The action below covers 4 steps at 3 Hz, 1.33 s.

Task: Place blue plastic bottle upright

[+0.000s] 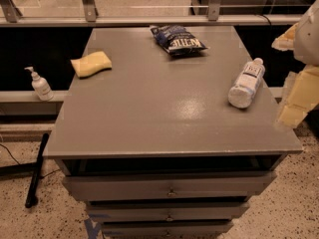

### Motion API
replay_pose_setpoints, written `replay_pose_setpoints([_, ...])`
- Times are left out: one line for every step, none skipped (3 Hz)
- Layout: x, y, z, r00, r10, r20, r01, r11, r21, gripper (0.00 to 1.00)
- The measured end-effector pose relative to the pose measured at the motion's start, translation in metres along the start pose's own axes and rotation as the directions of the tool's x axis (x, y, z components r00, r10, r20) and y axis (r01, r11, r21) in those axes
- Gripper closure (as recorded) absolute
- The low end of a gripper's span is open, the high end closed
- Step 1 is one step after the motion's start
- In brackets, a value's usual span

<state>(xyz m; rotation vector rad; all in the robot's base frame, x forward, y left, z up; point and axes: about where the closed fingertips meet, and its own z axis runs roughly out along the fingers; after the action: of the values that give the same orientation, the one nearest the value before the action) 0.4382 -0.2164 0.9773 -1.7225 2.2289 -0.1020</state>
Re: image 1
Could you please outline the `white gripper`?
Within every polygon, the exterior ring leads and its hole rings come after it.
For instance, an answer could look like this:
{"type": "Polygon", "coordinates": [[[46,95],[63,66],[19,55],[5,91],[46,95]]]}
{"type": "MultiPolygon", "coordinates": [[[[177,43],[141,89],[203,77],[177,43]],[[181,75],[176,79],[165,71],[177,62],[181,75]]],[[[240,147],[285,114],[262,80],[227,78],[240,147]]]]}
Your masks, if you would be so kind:
{"type": "Polygon", "coordinates": [[[301,72],[290,72],[285,79],[276,118],[281,125],[297,128],[319,105],[319,0],[271,47],[278,51],[294,50],[294,58],[307,64],[301,72]]]}

